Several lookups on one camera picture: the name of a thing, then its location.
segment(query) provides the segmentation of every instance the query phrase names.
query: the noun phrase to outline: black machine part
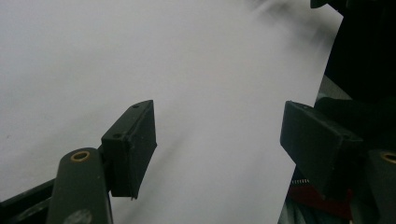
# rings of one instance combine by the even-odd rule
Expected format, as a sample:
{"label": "black machine part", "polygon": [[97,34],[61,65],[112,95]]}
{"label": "black machine part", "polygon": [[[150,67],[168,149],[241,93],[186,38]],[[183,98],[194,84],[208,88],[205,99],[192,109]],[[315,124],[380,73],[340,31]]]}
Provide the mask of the black machine part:
{"label": "black machine part", "polygon": [[153,101],[132,105],[102,142],[66,154],[55,179],[0,203],[0,223],[112,223],[108,192],[137,198],[157,146]]}

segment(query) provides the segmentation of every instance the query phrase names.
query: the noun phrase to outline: screw hole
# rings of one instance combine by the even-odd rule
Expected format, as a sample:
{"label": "screw hole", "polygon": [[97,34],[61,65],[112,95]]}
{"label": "screw hole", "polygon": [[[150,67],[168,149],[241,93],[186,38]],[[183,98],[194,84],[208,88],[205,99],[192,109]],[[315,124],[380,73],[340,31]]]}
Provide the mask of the screw hole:
{"label": "screw hole", "polygon": [[70,158],[72,161],[85,161],[90,157],[90,152],[89,151],[80,151],[75,154]]}
{"label": "screw hole", "polygon": [[396,164],[396,154],[390,153],[390,152],[385,152],[381,154],[382,159],[385,161],[395,163]]}
{"label": "screw hole", "polygon": [[121,137],[122,137],[122,134],[120,134],[120,133],[115,133],[115,134],[113,134],[113,137],[114,137],[114,138],[121,138]]}

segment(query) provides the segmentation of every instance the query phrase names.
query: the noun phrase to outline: white paper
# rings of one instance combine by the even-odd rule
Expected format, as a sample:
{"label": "white paper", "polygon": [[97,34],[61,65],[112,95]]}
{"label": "white paper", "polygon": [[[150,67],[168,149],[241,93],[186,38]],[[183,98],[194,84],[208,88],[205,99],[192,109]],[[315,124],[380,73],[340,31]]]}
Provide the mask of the white paper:
{"label": "white paper", "polygon": [[115,223],[276,223],[284,103],[314,103],[340,21],[306,0],[1,2],[0,199],[152,99],[158,147]]}

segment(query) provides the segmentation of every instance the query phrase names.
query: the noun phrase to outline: paper sheet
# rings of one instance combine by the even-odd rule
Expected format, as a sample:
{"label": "paper sheet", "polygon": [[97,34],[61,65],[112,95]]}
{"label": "paper sheet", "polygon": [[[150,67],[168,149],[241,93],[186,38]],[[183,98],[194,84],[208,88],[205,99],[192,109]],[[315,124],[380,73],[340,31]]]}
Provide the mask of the paper sheet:
{"label": "paper sheet", "polygon": [[152,99],[159,145],[115,223],[276,223],[284,103],[314,103],[340,22],[306,0],[0,3],[0,200]]}

